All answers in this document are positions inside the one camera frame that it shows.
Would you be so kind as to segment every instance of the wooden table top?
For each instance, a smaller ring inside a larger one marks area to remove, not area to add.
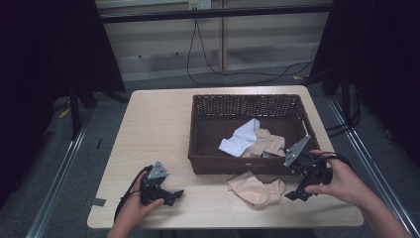
[[[320,148],[334,151],[306,87],[256,86],[135,91],[121,124],[96,194],[104,206],[92,206],[91,228],[111,228],[115,209],[136,174],[161,161],[169,176],[161,187],[184,189],[174,206],[161,206],[142,223],[143,229],[292,228],[359,226],[359,210],[335,197],[311,196],[306,202],[284,196],[280,203],[256,210],[228,191],[233,175],[198,176],[187,158],[192,96],[195,94],[298,94]],[[302,177],[282,176],[286,192]]]

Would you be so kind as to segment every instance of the hand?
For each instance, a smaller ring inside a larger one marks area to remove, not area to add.
[[[140,184],[146,172],[143,172],[136,183],[132,187],[132,194],[127,198],[123,207],[115,220],[114,226],[108,233],[108,237],[128,237],[131,231],[138,227],[142,221],[148,216],[153,210],[158,208],[164,203],[162,198],[153,201],[149,205],[142,205],[140,202]]]
[[[314,150],[311,153],[320,155],[323,151]],[[328,160],[333,169],[333,178],[329,184],[308,185],[305,191],[315,194],[328,194],[355,206],[362,204],[365,195],[371,194],[370,189],[350,169],[348,165],[339,160]]]

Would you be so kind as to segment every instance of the beige cloth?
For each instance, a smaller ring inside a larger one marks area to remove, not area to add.
[[[241,154],[242,158],[285,157],[283,137],[271,135],[267,129],[256,129],[254,133],[257,141]]]
[[[228,190],[254,205],[263,208],[280,201],[285,191],[285,184],[278,179],[264,184],[252,172],[246,172],[227,181]]]

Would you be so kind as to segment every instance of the black horizontal bar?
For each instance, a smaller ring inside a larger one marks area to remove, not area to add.
[[[319,4],[319,5],[300,5],[282,7],[263,7],[263,8],[234,8],[234,9],[212,9],[197,11],[176,11],[159,12],[146,14],[116,14],[103,15],[97,18],[79,18],[54,20],[60,24],[110,24],[127,22],[149,22],[162,20],[180,19],[199,19],[199,18],[218,18],[218,17],[240,17],[257,15],[278,15],[278,14],[297,14],[297,13],[320,13],[337,10],[349,10],[356,5],[351,4]]]

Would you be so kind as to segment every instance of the human arm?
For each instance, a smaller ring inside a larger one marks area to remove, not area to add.
[[[138,227],[145,217],[164,203],[164,200],[161,198],[146,206],[140,202],[140,182],[145,174],[146,172],[143,172],[133,185],[132,194],[121,208],[113,227],[108,233],[108,238],[129,237],[132,230]]]
[[[322,151],[312,151],[320,155]],[[315,194],[328,194],[355,205],[367,220],[375,237],[412,237],[395,218],[383,201],[371,191],[364,182],[339,160],[329,160],[333,178],[329,184],[308,185],[305,191]]]

